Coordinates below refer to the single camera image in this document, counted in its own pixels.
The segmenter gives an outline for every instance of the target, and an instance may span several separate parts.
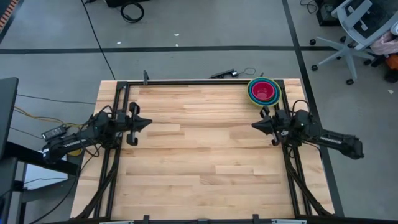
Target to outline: wooden tabletop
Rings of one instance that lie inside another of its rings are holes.
[[[284,82],[290,106],[305,99],[299,79]],[[115,88],[116,81],[101,82],[95,113],[113,105]],[[123,138],[112,220],[142,220],[144,215],[152,220],[248,219],[253,214],[293,218],[282,149],[251,127],[261,120],[260,108],[246,90],[246,85],[131,87],[129,101],[136,101],[140,116],[153,123],[137,135],[138,146]],[[299,108],[306,105],[298,103]],[[318,149],[302,146],[299,151],[308,188],[333,212]],[[102,155],[82,172],[71,217],[96,192]]]

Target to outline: wire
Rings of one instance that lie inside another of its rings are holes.
[[[31,181],[25,182],[24,184],[29,184],[29,183],[32,183],[32,182],[35,182],[35,181],[38,181],[38,180],[55,180],[55,179],[68,180],[67,178],[59,178],[59,177],[54,177],[54,178],[38,178],[38,179],[35,179],[35,180],[31,180]],[[10,190],[4,192],[4,193],[0,196],[0,198],[2,198],[3,196],[5,196],[6,193],[8,193],[8,192],[10,192],[10,191],[13,191],[13,190],[14,190],[14,189],[10,189]]]
[[[252,73],[246,73],[246,70],[254,70]],[[238,75],[241,75],[241,74],[245,74],[245,75],[255,75],[256,74],[256,69],[255,68],[245,68],[244,70],[243,70],[243,72],[240,72],[240,73],[238,73]]]
[[[83,7],[85,8],[86,15],[87,15],[87,18],[88,18],[88,22],[90,23],[91,30],[93,31],[95,40],[97,41],[97,44],[98,44],[98,47],[99,47],[99,49],[100,49],[100,51],[101,51],[101,53],[102,53],[102,56],[104,57],[105,62],[106,62],[106,64],[108,65],[109,71],[111,71],[113,80],[116,80],[116,78],[114,77],[114,73],[113,73],[113,71],[112,71],[112,68],[111,68],[111,66],[109,65],[108,59],[106,59],[104,50],[102,49],[101,44],[100,44],[100,42],[99,42],[99,40],[98,40],[98,38],[97,38],[97,35],[96,35],[95,30],[94,30],[94,27],[93,27],[93,23],[91,22],[91,18],[90,18],[90,15],[88,14],[86,5],[85,5],[85,3],[83,2],[83,0],[80,0],[80,1],[81,1],[81,3],[82,3]]]
[[[289,157],[290,157],[290,158],[294,159],[294,158],[295,158],[295,156],[294,156],[294,154],[292,154],[292,152],[293,152],[293,147],[292,147],[292,146],[290,146],[290,149],[289,149],[288,155],[289,155]]]
[[[310,144],[310,143],[307,143],[307,142],[303,142],[303,144],[307,144],[307,145],[309,145],[309,146],[315,147],[315,148],[317,148],[319,151],[321,151],[321,149],[320,149],[318,146],[314,145],[314,144]]]
[[[75,177],[75,181],[73,181],[72,186],[70,187],[68,193],[64,196],[64,198],[62,198],[62,200],[55,206],[53,207],[53,209],[51,209],[50,211],[48,211],[46,214],[42,215],[41,217],[37,218],[36,220],[32,221],[29,224],[34,224],[37,223],[38,221],[42,220],[43,218],[45,218],[47,215],[49,215],[50,213],[52,213],[55,209],[57,209],[63,201],[65,201],[65,199],[67,199],[68,195],[70,194],[70,192],[72,191],[73,187],[75,186],[75,184],[77,183],[77,180],[79,179],[79,176],[81,174],[81,172],[83,171],[83,169],[86,167],[87,163],[93,158],[93,156],[91,156],[83,165],[83,167],[78,171],[78,173],[76,174]]]
[[[105,106],[104,108],[102,108],[98,113],[104,111],[106,108],[110,108],[111,111],[112,111],[112,107],[110,107],[110,106],[108,105],[108,106]],[[72,186],[70,187],[68,193],[64,196],[64,198],[62,198],[62,200],[61,200],[55,207],[53,207],[53,209],[51,209],[50,211],[48,211],[46,214],[42,215],[42,216],[39,217],[38,219],[34,220],[34,221],[31,222],[30,224],[37,223],[38,221],[40,221],[41,219],[45,218],[47,215],[49,215],[50,213],[52,213],[55,209],[57,209],[57,208],[62,204],[62,202],[65,201],[65,199],[68,197],[68,195],[69,195],[70,192],[72,191],[74,185],[76,184],[77,180],[78,180],[79,177],[80,177],[80,174],[81,174],[82,170],[85,168],[85,166],[87,165],[87,163],[88,163],[92,158],[98,157],[98,156],[100,155],[99,149],[102,147],[102,145],[101,145],[100,147],[96,147],[96,146],[95,146],[96,152],[95,152],[94,154],[92,154],[92,153],[91,153],[89,150],[87,150],[87,148],[83,145],[83,141],[82,141],[83,139],[81,138],[81,130],[83,129],[83,127],[84,127],[84,126],[88,126],[90,123],[94,122],[96,119],[98,119],[98,117],[91,115],[90,118],[88,119],[88,121],[86,121],[84,124],[82,124],[82,125],[79,127],[79,133],[78,133],[78,134],[79,134],[79,138],[80,138],[80,144],[81,144],[82,148],[83,148],[87,153],[89,153],[89,154],[91,155],[91,157],[86,161],[86,163],[83,165],[83,167],[81,168],[81,170],[78,171],[78,173],[76,174],[76,176],[75,176],[75,181],[74,181],[74,183],[72,184]],[[104,131],[103,131],[102,134],[105,134],[105,133],[106,133],[106,128],[107,128],[107,127],[105,127],[105,129],[104,129]]]
[[[303,3],[303,0],[300,0],[300,5],[306,6],[309,14],[313,14],[318,11],[318,6],[316,5],[315,0],[311,0],[308,3]]]
[[[135,5],[137,8],[139,8],[139,10],[141,11],[141,16],[139,16],[137,19],[133,19],[129,15],[125,15],[124,10],[129,5]],[[122,8],[120,8],[120,13],[126,22],[136,23],[136,22],[139,22],[144,17],[145,11],[144,11],[144,8],[138,2],[130,1],[130,2],[126,2],[125,4],[122,5]]]
[[[21,130],[18,130],[18,129],[13,128],[13,127],[10,127],[10,128],[13,129],[14,131],[18,131],[18,132],[20,132],[20,133],[28,134],[28,135],[30,135],[30,136],[32,136],[32,137],[35,137],[35,138],[38,138],[38,139],[43,139],[43,137],[38,137],[38,136],[36,136],[36,135],[34,135],[34,134],[27,133],[26,131],[21,131]]]
[[[115,139],[113,141],[112,144],[116,143],[118,141],[118,138],[120,138],[123,135],[123,132],[119,132],[118,136],[115,136]],[[83,209],[83,211],[77,215],[75,218],[88,218],[90,216],[90,213],[92,212],[92,210],[94,209],[94,207],[96,206],[96,204],[98,203],[98,200],[102,197],[101,194],[99,194],[102,190],[104,190],[109,182],[106,182],[106,179],[108,178],[108,176],[112,176],[114,175],[113,173],[116,172],[117,169],[117,164],[116,161],[113,161],[113,164],[111,166],[110,171],[108,172],[104,182],[98,187],[97,192],[94,194],[93,198],[91,199],[90,203]]]
[[[22,108],[20,108],[18,106],[14,106],[14,111],[16,111],[16,112],[18,112],[20,114],[23,114],[25,116],[28,116],[30,118],[37,119],[39,121],[60,123],[60,124],[64,124],[66,126],[75,127],[75,128],[79,128],[81,126],[81,125],[75,124],[75,123],[65,123],[62,120],[57,119],[57,118],[51,118],[51,117],[45,117],[45,116],[34,116],[34,115],[31,115],[28,112],[24,111]]]
[[[293,107],[292,107],[291,113],[296,113],[296,111],[294,110],[294,108],[295,108],[295,106],[296,106],[296,103],[298,103],[298,102],[304,102],[304,103],[306,103],[307,106],[308,106],[308,109],[309,109],[309,113],[311,114],[310,104],[309,104],[307,101],[305,101],[305,100],[296,100],[296,101],[293,103]]]
[[[59,102],[59,103],[81,103],[81,104],[86,104],[86,105],[95,105],[95,103],[89,103],[89,102],[53,100],[53,99],[50,99],[50,98],[44,98],[44,97],[38,97],[38,96],[28,96],[28,95],[23,95],[23,94],[17,94],[17,96],[23,96],[23,97],[33,98],[33,99],[40,99],[40,100],[49,100],[49,101],[54,101],[54,102]]]

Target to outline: chair armrest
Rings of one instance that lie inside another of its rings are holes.
[[[337,16],[337,11],[339,11],[339,10],[345,10],[345,8],[346,8],[346,6],[349,4],[349,3],[351,3],[353,0],[345,0],[343,3],[341,3],[339,6],[337,6],[336,7],[336,9],[334,9],[332,12],[331,12],[331,16],[333,16],[334,18],[337,18],[338,16]]]
[[[364,0],[362,2],[362,4],[358,8],[356,8],[355,11],[347,17],[347,19],[345,19],[345,21],[343,22],[344,23],[343,25],[349,29],[354,27],[354,25],[357,22],[359,22],[359,20],[361,20],[363,15],[365,15],[365,13],[369,10],[369,8],[371,6],[372,6],[372,3],[370,2],[370,0]]]

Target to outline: red bowl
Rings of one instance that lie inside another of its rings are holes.
[[[261,101],[270,100],[275,95],[274,87],[267,82],[258,82],[254,84],[251,91],[254,97]]]

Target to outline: pink object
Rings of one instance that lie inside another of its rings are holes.
[[[375,41],[371,48],[377,55],[388,55],[398,53],[398,40],[389,32],[386,32]]]
[[[275,94],[274,87],[267,82],[258,82],[254,84],[251,91],[254,97],[261,101],[270,100]]]

